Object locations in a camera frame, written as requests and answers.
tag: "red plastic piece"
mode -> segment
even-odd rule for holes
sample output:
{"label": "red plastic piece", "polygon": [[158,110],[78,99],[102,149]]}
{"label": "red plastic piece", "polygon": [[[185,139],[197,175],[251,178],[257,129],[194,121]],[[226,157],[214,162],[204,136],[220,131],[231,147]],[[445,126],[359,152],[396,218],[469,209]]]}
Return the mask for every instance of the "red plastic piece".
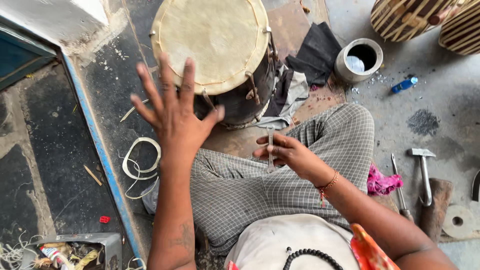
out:
{"label": "red plastic piece", "polygon": [[101,223],[108,223],[110,221],[110,217],[107,216],[101,216],[100,217],[100,222]]}

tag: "black bead necklace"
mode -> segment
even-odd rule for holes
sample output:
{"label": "black bead necklace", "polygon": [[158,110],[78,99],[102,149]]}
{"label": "black bead necklace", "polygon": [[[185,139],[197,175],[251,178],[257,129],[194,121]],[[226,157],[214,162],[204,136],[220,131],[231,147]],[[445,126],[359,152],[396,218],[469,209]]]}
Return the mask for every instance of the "black bead necklace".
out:
{"label": "black bead necklace", "polygon": [[321,252],[320,250],[315,250],[315,249],[300,249],[299,251],[295,251],[292,253],[292,248],[287,247],[287,252],[288,252],[288,258],[287,262],[285,263],[285,266],[283,267],[283,270],[289,270],[290,269],[290,264],[292,263],[293,259],[296,257],[299,257],[300,255],[304,254],[309,254],[313,256],[317,256],[319,258],[322,258],[326,260],[335,270],[343,270],[341,266],[338,265],[338,263],[330,257],[328,254]]}

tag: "hand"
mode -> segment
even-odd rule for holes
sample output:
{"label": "hand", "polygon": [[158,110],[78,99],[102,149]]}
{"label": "hand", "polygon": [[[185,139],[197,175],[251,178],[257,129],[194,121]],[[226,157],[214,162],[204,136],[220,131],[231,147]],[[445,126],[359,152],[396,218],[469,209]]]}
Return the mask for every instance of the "hand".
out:
{"label": "hand", "polygon": [[[266,143],[268,136],[257,139],[259,145]],[[276,157],[275,166],[288,165],[300,178],[307,179],[316,187],[327,185],[333,179],[335,171],[297,139],[274,133],[273,143],[255,150],[252,155],[268,160],[268,153],[272,153]]]}
{"label": "hand", "polygon": [[131,96],[138,113],[154,129],[162,147],[162,161],[169,164],[191,166],[195,154],[207,139],[216,123],[223,120],[225,110],[219,106],[203,121],[193,113],[195,64],[188,58],[183,70],[183,81],[177,95],[172,81],[172,70],[166,53],[160,55],[160,81],[163,88],[161,97],[144,64],[137,64],[137,73],[142,81],[153,110],[147,108],[137,95]]}

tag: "wooden drum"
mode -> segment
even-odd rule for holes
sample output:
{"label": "wooden drum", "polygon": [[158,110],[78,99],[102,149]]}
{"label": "wooden drum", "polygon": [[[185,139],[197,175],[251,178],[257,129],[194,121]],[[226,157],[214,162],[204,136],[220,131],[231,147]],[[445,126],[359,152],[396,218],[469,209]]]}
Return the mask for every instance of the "wooden drum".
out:
{"label": "wooden drum", "polygon": [[370,21],[373,29],[391,41],[410,40],[427,31],[429,19],[458,0],[377,0]]}
{"label": "wooden drum", "polygon": [[271,30],[261,0],[165,0],[150,37],[155,58],[168,53],[177,86],[186,58],[195,61],[194,111],[199,118],[212,104],[223,104],[222,123],[243,128],[265,113],[277,54],[269,47]]}
{"label": "wooden drum", "polygon": [[480,52],[480,0],[466,1],[458,15],[445,22],[438,43],[461,55]]}

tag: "hammer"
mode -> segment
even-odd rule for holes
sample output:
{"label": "hammer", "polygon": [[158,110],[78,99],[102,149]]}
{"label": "hammer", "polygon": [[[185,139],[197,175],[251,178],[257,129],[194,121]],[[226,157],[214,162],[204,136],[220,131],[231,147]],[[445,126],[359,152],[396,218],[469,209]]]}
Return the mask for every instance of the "hammer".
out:
{"label": "hammer", "polygon": [[435,154],[428,149],[412,148],[408,150],[408,153],[412,156],[420,156],[421,164],[421,177],[423,180],[423,186],[425,187],[425,201],[420,198],[420,202],[423,206],[428,207],[432,204],[432,190],[430,189],[430,182],[428,180],[427,159],[426,157],[436,157]]}

